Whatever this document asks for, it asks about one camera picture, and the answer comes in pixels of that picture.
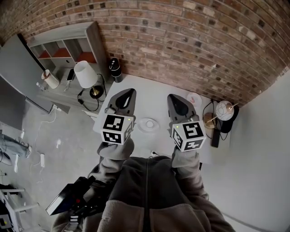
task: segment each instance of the orange shelf compartment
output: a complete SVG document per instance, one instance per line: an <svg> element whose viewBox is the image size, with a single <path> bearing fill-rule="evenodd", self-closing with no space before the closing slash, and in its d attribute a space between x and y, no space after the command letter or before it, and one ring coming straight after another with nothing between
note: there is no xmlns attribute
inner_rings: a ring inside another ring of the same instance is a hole
<svg viewBox="0 0 290 232"><path fill-rule="evenodd" d="M68 53L68 50L66 48L60 48L57 50L57 52L53 55L54 58L70 58L70 54Z"/></svg>
<svg viewBox="0 0 290 232"><path fill-rule="evenodd" d="M41 55L38 57L38 59L45 59L45 58L50 58L50 55L47 51L43 51Z"/></svg>
<svg viewBox="0 0 290 232"><path fill-rule="evenodd" d="M87 61L88 63L96 63L93 53L81 53L80 56L77 58L77 62Z"/></svg>

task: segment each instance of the phone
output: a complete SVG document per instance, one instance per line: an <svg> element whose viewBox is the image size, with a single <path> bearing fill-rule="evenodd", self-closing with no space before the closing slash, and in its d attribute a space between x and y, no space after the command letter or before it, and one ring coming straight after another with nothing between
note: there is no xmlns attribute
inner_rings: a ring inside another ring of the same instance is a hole
<svg viewBox="0 0 290 232"><path fill-rule="evenodd" d="M212 138L212 147L218 147L218 143L219 143L219 137L220 137L221 131L214 128L213 129L213 138Z"/></svg>
<svg viewBox="0 0 290 232"><path fill-rule="evenodd" d="M74 79L74 76L75 76L75 74L74 74L74 70L73 70L73 68L69 71L69 74L68 74L68 77L67 77L67 81L69 82L69 81L72 81L73 79Z"/></svg>

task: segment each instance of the jacket zipper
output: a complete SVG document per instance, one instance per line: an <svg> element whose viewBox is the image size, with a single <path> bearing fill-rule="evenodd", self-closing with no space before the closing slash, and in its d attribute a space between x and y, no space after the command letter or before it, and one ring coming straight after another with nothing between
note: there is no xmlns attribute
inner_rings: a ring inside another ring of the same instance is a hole
<svg viewBox="0 0 290 232"><path fill-rule="evenodd" d="M144 207L144 220L143 220L143 232L150 232L150 216L148 207L148 175L149 175L149 160L146 163L146 185L145 185L145 207Z"/></svg>

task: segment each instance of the white wall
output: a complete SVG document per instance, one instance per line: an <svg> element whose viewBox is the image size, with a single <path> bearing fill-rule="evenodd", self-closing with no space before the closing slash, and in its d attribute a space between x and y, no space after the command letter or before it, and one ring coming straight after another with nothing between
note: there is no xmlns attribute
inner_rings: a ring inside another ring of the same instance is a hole
<svg viewBox="0 0 290 232"><path fill-rule="evenodd" d="M203 165L210 200L228 215L271 231L290 225L290 71L240 109L230 155Z"/></svg>

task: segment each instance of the black speaker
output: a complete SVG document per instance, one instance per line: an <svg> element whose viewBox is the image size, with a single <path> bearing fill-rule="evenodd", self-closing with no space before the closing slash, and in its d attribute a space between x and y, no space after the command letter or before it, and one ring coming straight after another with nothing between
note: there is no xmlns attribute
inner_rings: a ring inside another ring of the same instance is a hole
<svg viewBox="0 0 290 232"><path fill-rule="evenodd" d="M109 69L115 82L119 83L123 80L122 70L117 58L110 60Z"/></svg>

